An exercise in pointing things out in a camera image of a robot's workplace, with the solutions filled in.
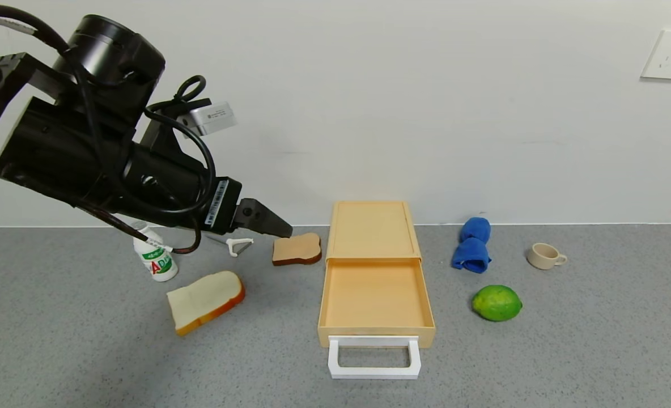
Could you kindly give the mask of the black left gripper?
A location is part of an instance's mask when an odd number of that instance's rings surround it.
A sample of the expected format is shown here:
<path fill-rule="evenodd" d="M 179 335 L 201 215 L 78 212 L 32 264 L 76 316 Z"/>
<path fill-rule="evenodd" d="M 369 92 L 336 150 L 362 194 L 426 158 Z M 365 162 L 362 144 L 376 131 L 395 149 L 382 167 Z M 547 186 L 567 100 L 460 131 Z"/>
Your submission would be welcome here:
<path fill-rule="evenodd" d="M 164 209 L 180 209 L 196 203 L 205 191 L 208 170 L 201 161 L 179 147 L 159 146 L 154 150 L 133 144 L 129 155 L 129 191 L 141 201 Z M 246 229 L 280 238 L 292 236 L 292 225 L 260 201 L 243 198 L 237 204 L 242 184 L 229 177 L 217 177 L 207 201 L 188 214 L 164 214 L 129 204 L 129 216 L 153 224 L 224 235 Z"/>

